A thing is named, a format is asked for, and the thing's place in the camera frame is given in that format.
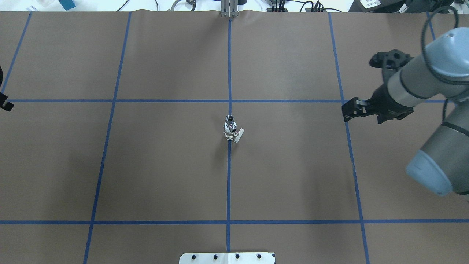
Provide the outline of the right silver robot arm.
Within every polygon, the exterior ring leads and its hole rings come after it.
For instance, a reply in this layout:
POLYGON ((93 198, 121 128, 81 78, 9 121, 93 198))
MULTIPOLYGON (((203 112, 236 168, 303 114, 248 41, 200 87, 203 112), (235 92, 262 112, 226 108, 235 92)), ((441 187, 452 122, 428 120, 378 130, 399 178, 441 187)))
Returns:
POLYGON ((444 97, 439 125, 406 174, 440 197, 453 193, 468 200, 468 28, 422 43, 417 56, 398 49, 377 52, 369 65, 381 70, 382 84, 368 99, 342 104, 344 122, 368 116, 376 116, 378 124, 402 120, 432 97, 444 97))

